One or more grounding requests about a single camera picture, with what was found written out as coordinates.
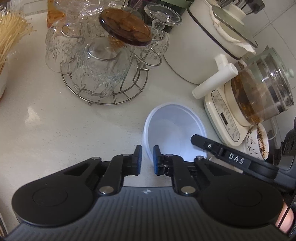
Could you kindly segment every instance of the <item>metal band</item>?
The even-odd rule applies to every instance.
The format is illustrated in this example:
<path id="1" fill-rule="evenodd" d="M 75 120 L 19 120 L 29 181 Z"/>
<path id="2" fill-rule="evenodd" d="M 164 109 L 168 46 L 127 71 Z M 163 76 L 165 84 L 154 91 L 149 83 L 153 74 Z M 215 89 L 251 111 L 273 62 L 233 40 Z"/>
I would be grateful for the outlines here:
<path id="1" fill-rule="evenodd" d="M 235 57 L 232 53 L 230 53 L 222 44 L 219 43 L 217 39 L 215 39 L 203 26 L 202 24 L 193 16 L 190 12 L 189 8 L 187 8 L 187 12 L 189 13 L 190 17 L 199 25 L 199 27 L 217 44 L 221 49 L 223 49 L 228 55 L 230 55 L 235 60 L 240 60 L 241 58 Z"/>

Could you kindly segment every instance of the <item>white plastic bowl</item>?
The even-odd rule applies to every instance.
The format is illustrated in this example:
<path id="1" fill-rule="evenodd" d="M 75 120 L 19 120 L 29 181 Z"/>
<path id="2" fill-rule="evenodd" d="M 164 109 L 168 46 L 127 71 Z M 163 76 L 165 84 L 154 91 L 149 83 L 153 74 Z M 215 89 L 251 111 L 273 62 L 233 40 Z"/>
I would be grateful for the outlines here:
<path id="1" fill-rule="evenodd" d="M 162 154 L 174 154 L 184 161 L 194 161 L 207 152 L 192 145 L 194 134 L 207 137 L 200 118 L 188 107 L 177 103 L 165 103 L 148 115 L 143 133 L 143 147 L 153 162 L 153 147 L 158 145 Z"/>

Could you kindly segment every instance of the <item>silver screw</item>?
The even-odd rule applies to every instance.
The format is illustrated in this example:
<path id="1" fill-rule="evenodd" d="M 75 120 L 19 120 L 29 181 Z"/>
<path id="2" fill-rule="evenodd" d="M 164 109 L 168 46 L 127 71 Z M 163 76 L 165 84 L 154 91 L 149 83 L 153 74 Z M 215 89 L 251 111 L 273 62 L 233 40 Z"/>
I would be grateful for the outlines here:
<path id="1" fill-rule="evenodd" d="M 203 159 L 203 156 L 196 156 L 196 158 L 197 158 L 198 160 L 202 160 L 202 159 Z"/>
<path id="2" fill-rule="evenodd" d="M 104 187 L 101 187 L 99 189 L 100 193 L 103 193 L 103 194 L 110 194 L 114 191 L 113 187 L 110 187 L 110 186 L 104 186 Z"/>
<path id="3" fill-rule="evenodd" d="M 192 194 L 195 192 L 195 188 L 192 186 L 185 186 L 181 188 L 181 192 L 185 194 Z"/>

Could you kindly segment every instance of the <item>white countertop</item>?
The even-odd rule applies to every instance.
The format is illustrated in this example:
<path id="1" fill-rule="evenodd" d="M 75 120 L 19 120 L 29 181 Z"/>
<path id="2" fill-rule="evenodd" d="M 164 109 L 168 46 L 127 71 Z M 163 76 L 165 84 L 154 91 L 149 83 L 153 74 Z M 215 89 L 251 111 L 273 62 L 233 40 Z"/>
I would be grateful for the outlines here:
<path id="1" fill-rule="evenodd" d="M 0 212 L 8 231 L 18 221 L 11 198 L 22 185 L 92 156 L 108 161 L 132 153 L 141 145 L 150 111 L 166 102 L 191 108 L 202 120 L 207 136 L 218 140 L 203 102 L 194 99 L 195 85 L 179 77 L 164 61 L 149 71 L 143 93 L 117 106 L 89 106 L 73 95 L 60 74 L 47 68 L 46 13 L 32 16 L 37 30 L 26 36 L 10 59 L 8 84 L 0 101 Z M 141 175 L 126 177 L 125 185 L 170 186 L 170 178 L 153 174 L 152 162 L 142 160 Z"/>

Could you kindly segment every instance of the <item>black device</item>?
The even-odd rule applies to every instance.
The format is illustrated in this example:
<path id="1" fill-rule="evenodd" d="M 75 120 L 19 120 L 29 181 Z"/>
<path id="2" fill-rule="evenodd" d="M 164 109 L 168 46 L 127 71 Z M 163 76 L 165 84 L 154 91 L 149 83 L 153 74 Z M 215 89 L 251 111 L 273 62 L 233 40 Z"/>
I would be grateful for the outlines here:
<path id="1" fill-rule="evenodd" d="M 191 142 L 244 173 L 154 146 L 155 174 L 172 186 L 124 187 L 125 176 L 140 174 L 141 146 L 111 161 L 93 157 L 19 188 L 12 208 L 20 225 L 4 240 L 288 240 L 274 224 L 281 193 L 294 203 L 294 172 L 198 135 Z"/>

